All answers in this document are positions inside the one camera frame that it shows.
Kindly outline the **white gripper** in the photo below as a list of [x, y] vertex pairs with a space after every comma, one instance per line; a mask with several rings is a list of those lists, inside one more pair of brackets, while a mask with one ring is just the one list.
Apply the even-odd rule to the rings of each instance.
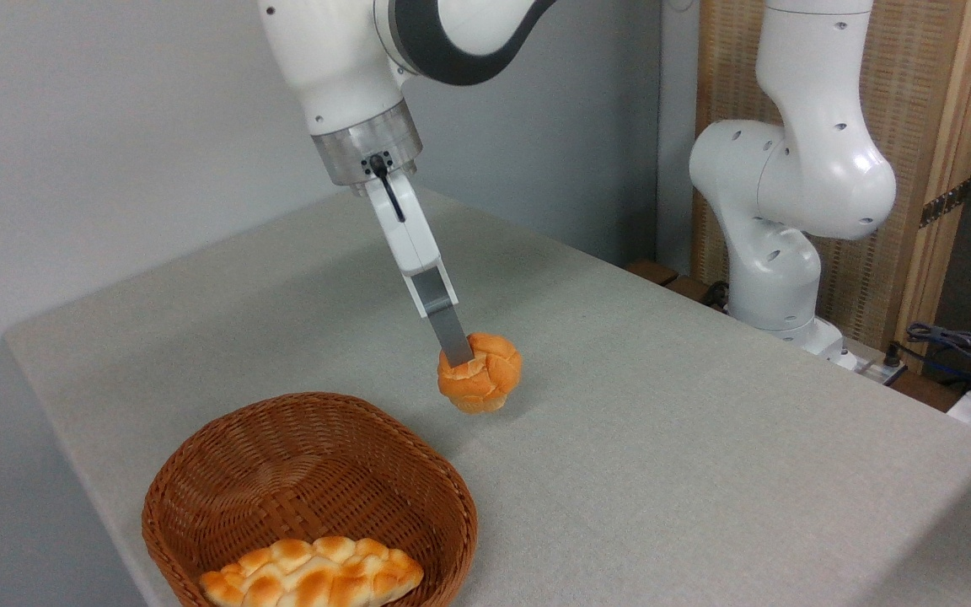
[[367, 196], [410, 295], [421, 317], [431, 324], [448, 365], [458, 368], [474, 360], [473, 348], [456, 314], [458, 296], [409, 178], [398, 170], [385, 180], [371, 180]]

